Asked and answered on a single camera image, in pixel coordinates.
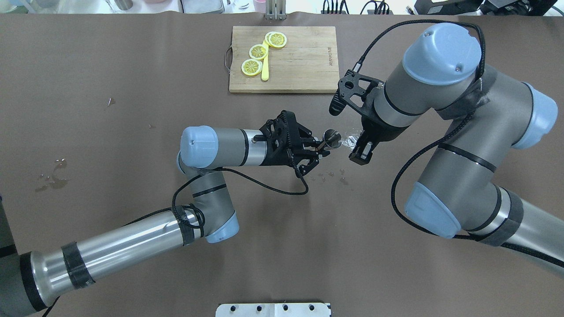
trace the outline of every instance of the black cable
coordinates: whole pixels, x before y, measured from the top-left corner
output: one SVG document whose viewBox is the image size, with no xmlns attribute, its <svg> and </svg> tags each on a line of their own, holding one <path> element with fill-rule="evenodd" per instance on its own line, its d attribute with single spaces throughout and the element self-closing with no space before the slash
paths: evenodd
<svg viewBox="0 0 564 317">
<path fill-rule="evenodd" d="M 53 302 L 53 305 L 49 306 L 49 308 L 43 313 L 43 317 L 46 317 L 46 316 L 51 312 L 51 310 L 53 309 L 53 307 L 55 307 L 55 304 L 56 304 L 57 301 L 59 300 L 59 297 L 60 297 L 60 296 L 58 296 L 58 297 L 55 299 L 55 301 Z"/>
<path fill-rule="evenodd" d="M 369 3 L 374 3 L 374 11 L 376 11 L 376 7 L 377 7 L 377 5 L 378 5 L 377 2 L 379 2 L 379 1 L 370 0 L 370 1 L 368 1 L 367 3 L 365 3 L 365 4 L 364 4 L 364 7 L 362 7 L 362 10 L 360 10 L 360 14 L 362 14 L 362 12 L 364 12 L 364 9 L 366 8 L 366 6 L 367 6 Z"/>
<path fill-rule="evenodd" d="M 501 246 L 504 247 L 504 248 L 507 248 L 507 249 L 511 249 L 513 251 L 521 252 L 521 253 L 524 253 L 526 255 L 547 261 L 547 262 L 552 263 L 554 265 L 557 265 L 559 267 L 564 267 L 564 261 L 559 260 L 555 257 L 551 257 L 548 254 L 542 253 L 542 252 L 537 251 L 535 249 L 531 249 L 531 248 L 523 246 L 523 245 L 507 243 L 507 242 L 505 242 Z"/>
<path fill-rule="evenodd" d="M 401 212 L 399 212 L 398 206 L 395 202 L 395 190 L 396 187 L 398 185 L 398 182 L 400 180 L 400 178 L 402 177 L 403 173 L 405 173 L 405 171 L 407 170 L 407 168 L 415 161 L 417 160 L 421 155 L 423 155 L 425 152 L 427 152 L 428 150 L 436 147 L 437 145 L 439 145 L 440 143 L 445 142 L 446 140 L 449 140 L 450 138 L 454 137 L 458 132 L 460 132 L 460 130 L 462 130 L 464 128 L 464 126 L 466 126 L 466 124 L 470 121 L 470 119 L 472 119 L 472 116 L 474 115 L 474 112 L 469 113 L 468 115 L 466 115 L 466 117 L 464 117 L 464 119 L 462 119 L 462 121 L 459 123 L 459 125 L 456 126 L 456 128 L 454 128 L 450 133 L 448 133 L 447 135 L 445 135 L 444 137 L 436 140 L 435 142 L 431 143 L 430 145 L 424 147 L 423 149 L 421 149 L 419 152 L 415 153 L 404 165 L 403 167 L 399 170 L 398 174 L 395 176 L 394 182 L 391 185 L 391 194 L 390 194 L 390 198 L 391 198 L 391 206 L 392 208 L 394 208 L 395 213 L 405 222 L 407 222 L 409 225 L 411 225 L 412 227 L 421 230 L 423 232 L 426 232 L 428 234 L 432 234 L 432 235 L 436 235 L 434 233 L 432 233 L 431 231 L 419 226 L 417 223 L 412 222 L 411 220 L 409 220 L 406 216 L 404 216 Z M 472 237 L 470 236 L 466 236 L 466 235 L 456 235 L 455 236 L 456 239 L 472 239 Z"/>
<path fill-rule="evenodd" d="M 189 205 L 182 205 L 182 208 L 189 209 L 190 206 L 189 206 Z M 146 215 L 144 215 L 144 216 L 142 216 L 142 217 L 139 217 L 139 218 L 137 218 L 137 219 L 135 219 L 135 220 L 133 220 L 133 221 L 131 221 L 131 222 L 128 222 L 128 223 L 124 224 L 122 227 L 125 227 L 125 226 L 127 226 L 127 225 L 129 225 L 129 224 L 135 223 L 135 222 L 137 222 L 137 221 L 141 221 L 141 220 L 143 220 L 143 219 L 149 218 L 149 217 L 151 217 L 151 216 L 153 216 L 153 215 L 160 214 L 160 213 L 163 213 L 163 212 L 168 212 L 168 211 L 170 211 L 170 207 L 164 208 L 164 209 L 160 209 L 160 210 L 157 210 L 157 211 L 155 211 L 155 212 L 148 213 L 148 214 L 146 214 Z"/>
<path fill-rule="evenodd" d="M 452 24 L 460 25 L 461 27 L 467 27 L 467 28 L 472 28 L 472 29 L 476 30 L 476 32 L 478 33 L 478 40 L 480 41 L 480 48 L 481 48 L 481 51 L 482 51 L 482 57 L 480 59 L 480 63 L 478 64 L 478 71 L 476 72 L 475 79 L 476 80 L 479 79 L 484 74 L 484 69 L 486 67 L 486 40 L 484 39 L 484 34 L 482 32 L 482 29 L 479 26 L 472 24 L 472 23 L 443 21 L 443 20 L 435 20 L 435 19 L 404 21 L 404 22 L 394 24 L 391 27 L 385 29 L 382 33 L 380 33 L 380 35 L 378 35 L 378 37 L 376 37 L 374 39 L 374 41 L 372 41 L 372 43 L 370 43 L 370 45 L 368 45 L 365 52 L 362 54 L 360 59 L 356 62 L 358 69 L 355 69 L 355 71 L 356 72 L 360 71 L 360 69 L 362 67 L 362 63 L 364 62 L 364 59 L 366 58 L 366 55 L 368 55 L 368 53 L 371 51 L 372 47 L 376 44 L 376 42 L 378 42 L 384 35 L 386 35 L 386 33 L 388 33 L 389 31 L 391 31 L 391 30 L 393 30 L 397 27 L 401 27 L 402 25 L 418 24 L 418 23 L 433 23 L 433 24 L 436 24 L 436 23 L 452 23 Z"/>
<path fill-rule="evenodd" d="M 172 207 L 176 206 L 176 197 L 177 197 L 178 193 L 180 193 L 181 190 L 183 190 L 184 188 L 186 188 L 186 186 L 190 185 L 193 181 L 197 180 L 197 179 L 200 178 L 200 177 L 202 177 L 202 175 L 198 175 L 198 176 L 193 177 L 193 178 L 190 179 L 188 182 L 186 182 L 184 185 L 182 185 L 182 186 L 173 194 L 173 203 L 172 203 Z M 199 225 L 198 225 L 198 226 L 194 226 L 194 225 L 192 225 L 192 224 L 188 224 L 188 226 L 189 226 L 190 228 L 201 229 L 201 227 L 204 226 L 205 217 L 203 217 L 203 213 L 202 213 L 202 211 L 201 211 L 200 209 L 198 209 L 197 207 L 195 207 L 193 204 L 190 204 L 190 205 L 182 205 L 182 208 L 193 209 L 193 210 L 194 210 L 194 214 L 195 214 L 196 218 L 198 219 Z M 160 214 L 160 213 L 167 212 L 167 211 L 170 211 L 170 210 L 172 211 L 172 209 L 173 209 L 173 208 L 168 207 L 168 208 L 164 208 L 164 209 L 157 210 L 157 211 L 155 211 L 155 212 L 148 213 L 148 214 L 146 214 L 146 215 L 144 215 L 144 216 L 142 216 L 142 217 L 139 217 L 139 218 L 137 218 L 137 219 L 135 219 L 135 220 L 133 220 L 133 221 L 131 221 L 131 222 L 128 222 L 127 224 L 125 224 L 125 225 L 123 225 L 123 226 L 127 226 L 127 225 L 132 224 L 132 223 L 135 223 L 135 222 L 137 222 L 137 221 L 141 221 L 141 220 L 143 220 L 143 219 L 149 218 L 149 217 L 151 217 L 151 216 L 153 216 L 153 215 L 156 215 L 156 214 Z M 180 219 L 180 216 L 179 216 L 176 212 L 173 212 L 173 214 L 174 214 L 174 216 L 176 217 L 176 219 Z"/>
<path fill-rule="evenodd" d="M 382 2 L 380 2 L 380 5 L 378 5 L 378 8 L 374 10 L 374 14 L 382 14 L 382 9 L 384 9 L 385 6 L 386 0 L 382 0 Z"/>
<path fill-rule="evenodd" d="M 177 196 L 178 196 L 178 193 L 180 193 L 183 189 L 185 189 L 186 187 L 188 187 L 188 185 L 190 185 L 193 181 L 197 180 L 198 178 L 200 178 L 200 177 L 202 177 L 202 176 L 203 176 L 203 175 L 197 175 L 197 176 L 192 177 L 188 182 L 186 182 L 184 185 L 180 186 L 180 188 L 177 189 L 177 191 L 174 192 L 174 194 L 173 194 L 173 199 L 172 199 L 172 203 L 171 203 L 171 206 L 170 206 L 170 210 L 173 212 L 174 217 L 177 219 L 177 221 L 179 221 L 179 222 L 185 222 L 185 225 L 188 226 L 189 228 L 192 228 L 192 229 L 200 229 L 200 231 L 201 231 L 201 236 L 204 236 L 204 224 L 205 224 L 205 222 L 206 222 L 206 218 L 205 218 L 205 216 L 204 216 L 204 213 L 203 213 L 199 208 L 197 208 L 196 206 L 194 206 L 194 204 L 189 204 L 190 208 L 191 208 L 192 210 L 194 210 L 194 216 L 196 217 L 196 219 L 198 219 L 198 225 L 197 225 L 197 226 L 194 226 L 193 224 L 190 223 L 190 221 L 188 221 L 188 220 L 182 218 L 182 217 L 178 214 L 178 212 L 177 212 L 177 210 L 176 210 L 176 208 L 175 208 L 175 206 L 176 206 L 176 198 L 177 198 Z"/>
<path fill-rule="evenodd" d="M 347 14 L 349 14 L 349 7 L 347 6 L 347 0 L 341 1 L 341 8 L 339 10 L 339 14 L 343 14 L 343 5 L 345 6 L 345 10 Z"/>
<path fill-rule="evenodd" d="M 267 188 L 267 189 L 269 189 L 269 190 L 275 191 L 275 192 L 277 192 L 277 193 L 283 193 L 283 194 L 285 194 L 285 195 L 293 195 L 293 196 L 305 195 L 305 194 L 307 194 L 307 192 L 310 190 L 310 188 L 309 188 L 309 186 L 307 185 L 305 179 L 303 178 L 302 173 L 299 172 L 299 170 L 298 170 L 298 168 L 297 168 L 296 166 L 294 166 L 294 170 L 296 171 L 296 174 L 299 175 L 299 179 L 302 181 L 303 186 L 305 187 L 305 190 L 304 190 L 303 192 L 287 192 L 287 191 L 279 190 L 279 189 L 277 189 L 277 188 L 268 186 L 267 184 L 261 183 L 261 182 L 259 182 L 258 180 L 256 180 L 256 179 L 254 179 L 254 178 L 252 178 L 252 177 L 250 177 L 250 176 L 247 176 L 247 175 L 241 173 L 240 171 L 236 171 L 236 170 L 232 170 L 232 169 L 228 169 L 228 168 L 216 168 L 216 169 L 214 169 L 214 170 L 216 170 L 216 171 L 230 171 L 230 172 L 235 173 L 235 174 L 237 174 L 237 175 L 239 175 L 239 176 L 242 176 L 242 177 L 244 177 L 244 178 L 250 180 L 251 182 L 253 182 L 253 183 L 255 183 L 255 184 L 258 184 L 258 185 L 260 185 L 260 186 L 262 186 L 262 187 L 264 187 L 264 188 Z"/>
<path fill-rule="evenodd" d="M 562 16 L 564 16 L 564 12 L 562 12 L 562 10 L 558 9 L 558 8 L 555 7 L 555 6 L 552 6 L 552 8 L 553 8 L 556 12 L 558 12 L 558 13 L 560 13 Z"/>
</svg>

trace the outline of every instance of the brown table surface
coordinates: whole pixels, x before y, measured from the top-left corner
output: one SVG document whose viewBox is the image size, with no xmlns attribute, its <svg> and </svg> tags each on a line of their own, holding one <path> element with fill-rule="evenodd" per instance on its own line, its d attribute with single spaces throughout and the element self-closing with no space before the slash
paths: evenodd
<svg viewBox="0 0 564 317">
<path fill-rule="evenodd" d="M 360 127 L 350 108 L 328 114 L 330 95 L 230 94 L 223 58 L 233 25 L 334 25 L 344 74 L 380 31 L 411 18 L 1 15 L 0 192 L 19 252 L 50 252 L 168 206 L 185 181 L 174 160 L 187 126 L 256 129 L 288 109 L 316 135 Z M 460 20 L 484 29 L 489 64 L 564 103 L 563 18 Z M 362 73 L 385 79 L 425 27 L 386 36 Z M 107 108 L 110 96 L 116 104 Z M 560 218 L 563 117 L 535 147 L 511 151 L 494 179 Z M 564 280 L 504 249 L 420 233 L 392 211 L 397 171 L 447 125 L 429 112 L 380 144 L 366 166 L 336 150 L 307 176 L 304 197 L 227 174 L 239 234 L 198 241 L 66 294 L 52 315 L 214 316 L 219 303 L 280 301 L 330 302 L 334 316 L 564 315 Z M 401 206 L 428 157 L 400 183 Z M 39 175 L 63 158 L 68 166 L 58 176 L 68 184 L 36 192 L 45 184 Z M 290 168 L 240 170 L 301 188 Z"/>
</svg>

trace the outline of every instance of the lemon slice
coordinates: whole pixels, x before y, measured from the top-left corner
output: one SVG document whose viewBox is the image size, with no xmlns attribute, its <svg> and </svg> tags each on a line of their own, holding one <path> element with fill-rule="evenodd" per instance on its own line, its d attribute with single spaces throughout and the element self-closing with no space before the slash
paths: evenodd
<svg viewBox="0 0 564 317">
<path fill-rule="evenodd" d="M 266 33 L 266 35 L 265 35 L 265 41 L 266 41 L 268 44 L 270 44 L 269 41 L 268 41 L 268 37 L 270 36 L 270 34 L 273 34 L 273 33 L 276 33 L 276 32 L 270 31 L 270 32 Z"/>
<path fill-rule="evenodd" d="M 280 32 L 273 32 L 268 36 L 268 44 L 272 47 L 281 48 L 286 46 L 288 38 Z"/>
<path fill-rule="evenodd" d="M 263 44 L 253 45 L 249 50 L 249 56 L 257 60 L 264 59 L 266 54 L 268 54 L 268 47 Z"/>
<path fill-rule="evenodd" d="M 248 59 L 241 64 L 241 71 L 247 76 L 255 76 L 262 70 L 262 62 L 256 59 Z"/>
</svg>

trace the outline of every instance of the cutting board handle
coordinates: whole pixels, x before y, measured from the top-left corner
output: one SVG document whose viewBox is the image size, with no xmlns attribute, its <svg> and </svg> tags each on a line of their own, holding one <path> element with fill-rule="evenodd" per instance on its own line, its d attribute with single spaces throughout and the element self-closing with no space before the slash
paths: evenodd
<svg viewBox="0 0 564 317">
<path fill-rule="evenodd" d="M 229 55 L 229 51 L 231 51 L 231 61 L 229 62 L 229 66 L 227 65 L 227 56 Z M 229 48 L 227 49 L 227 51 L 225 51 L 225 60 L 224 60 L 224 65 L 225 68 L 227 68 L 227 73 L 230 74 L 231 73 L 231 64 L 233 63 L 233 45 L 229 45 Z"/>
</svg>

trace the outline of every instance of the metal jigger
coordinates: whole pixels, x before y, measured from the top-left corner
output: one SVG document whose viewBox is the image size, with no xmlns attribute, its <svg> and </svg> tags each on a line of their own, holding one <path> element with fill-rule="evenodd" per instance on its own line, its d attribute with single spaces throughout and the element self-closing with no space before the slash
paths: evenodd
<svg viewBox="0 0 564 317">
<path fill-rule="evenodd" d="M 328 129 L 323 133 L 323 142 L 321 142 L 316 150 L 321 151 L 325 147 L 330 147 L 331 149 L 339 148 L 342 144 L 341 134 L 333 129 Z"/>
</svg>

